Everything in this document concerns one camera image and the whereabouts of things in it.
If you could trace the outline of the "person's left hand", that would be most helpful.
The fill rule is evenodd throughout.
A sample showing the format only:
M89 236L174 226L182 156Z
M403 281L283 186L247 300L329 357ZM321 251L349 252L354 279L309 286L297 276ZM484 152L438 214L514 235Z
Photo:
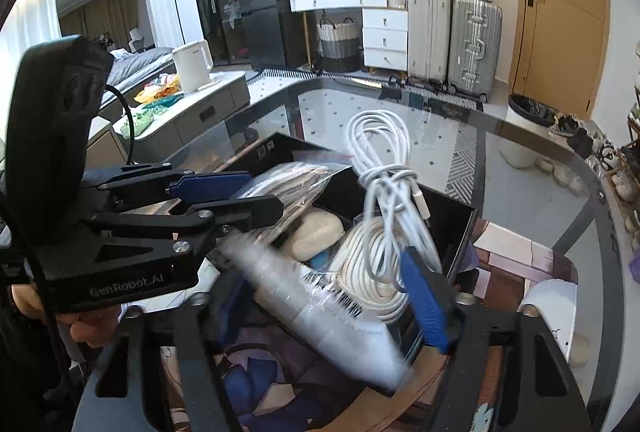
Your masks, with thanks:
M33 286L13 285L11 294L16 307L29 318L44 320L44 309ZM70 337L90 348L106 345L114 334L122 314L120 305L78 314L57 314L55 319L70 327Z

